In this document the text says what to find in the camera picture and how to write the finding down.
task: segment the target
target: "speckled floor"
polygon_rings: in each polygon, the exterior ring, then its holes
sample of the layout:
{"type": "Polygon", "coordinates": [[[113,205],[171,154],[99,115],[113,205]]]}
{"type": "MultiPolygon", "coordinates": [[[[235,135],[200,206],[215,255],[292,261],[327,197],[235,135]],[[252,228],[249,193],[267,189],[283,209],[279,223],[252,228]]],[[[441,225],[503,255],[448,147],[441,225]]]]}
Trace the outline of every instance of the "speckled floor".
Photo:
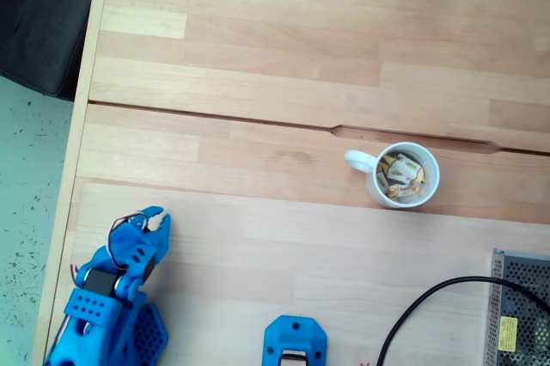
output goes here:
{"type": "Polygon", "coordinates": [[[27,364],[72,103],[0,77],[0,364],[27,364]]]}

